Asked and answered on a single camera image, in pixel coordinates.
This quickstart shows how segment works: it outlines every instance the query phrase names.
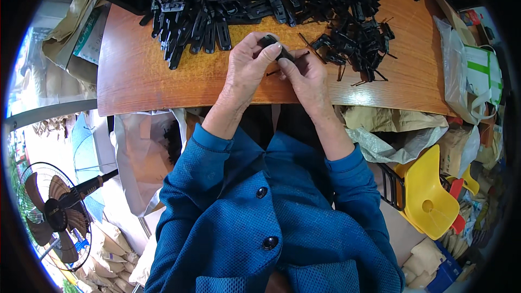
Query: jacket button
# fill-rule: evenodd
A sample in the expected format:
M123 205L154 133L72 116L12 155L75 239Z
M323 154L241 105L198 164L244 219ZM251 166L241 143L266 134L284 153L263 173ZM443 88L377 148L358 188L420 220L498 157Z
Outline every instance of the jacket button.
M270 236L262 241L262 247L264 250L271 250L279 244L279 238L276 236Z
M268 188L260 187L255 194L258 199L263 198L268 193Z

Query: right hand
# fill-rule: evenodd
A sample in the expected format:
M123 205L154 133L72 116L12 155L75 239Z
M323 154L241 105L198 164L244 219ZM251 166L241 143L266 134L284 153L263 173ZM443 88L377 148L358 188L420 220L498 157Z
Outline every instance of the right hand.
M292 50L290 54L299 58L309 49ZM324 116L334 114L327 85L327 70L318 58L310 53L296 61L286 58L278 61L279 67L289 78L295 94L311 120L316 123Z

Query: green and white bag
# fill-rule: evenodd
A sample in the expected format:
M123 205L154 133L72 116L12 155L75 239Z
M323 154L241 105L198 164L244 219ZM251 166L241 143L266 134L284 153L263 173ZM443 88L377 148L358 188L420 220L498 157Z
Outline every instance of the green and white bag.
M471 114L483 120L495 114L485 116L486 102L498 107L501 101L503 80L499 69L498 58L494 52L482 48L465 45L467 58L467 91L477 98L472 101Z

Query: wooden table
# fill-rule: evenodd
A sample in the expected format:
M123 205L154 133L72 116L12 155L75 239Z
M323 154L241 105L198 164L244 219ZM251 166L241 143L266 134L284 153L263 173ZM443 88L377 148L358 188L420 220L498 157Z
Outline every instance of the wooden table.
M338 67L328 64L333 104L390 107L455 115L444 97L440 35L432 15L443 16L434 0L381 0L377 21L389 22L396 39L390 41L395 60L385 57L378 70L389 81L375 81L357 87L359 73L348 66L341 82ZM169 107L200 107L215 103L225 81L229 51L198 55L185 49L179 67L168 69L163 52L152 39L152 23L141 27L136 16L113 5L105 26L97 82L100 115L112 115ZM266 17L259 25L230 26L232 44L251 31L270 31L291 49L303 48L298 37L314 40L325 33L327 23L289 27ZM289 81L264 77L254 103L298 102Z

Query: left hand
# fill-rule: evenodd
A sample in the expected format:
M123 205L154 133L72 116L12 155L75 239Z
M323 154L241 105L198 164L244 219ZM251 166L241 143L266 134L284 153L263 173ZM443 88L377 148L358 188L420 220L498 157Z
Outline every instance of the left hand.
M225 86L216 105L223 105L238 113L250 105L253 94L264 77L264 71L280 54L282 45L277 42L266 48L258 45L261 38L272 33L252 32L230 52Z

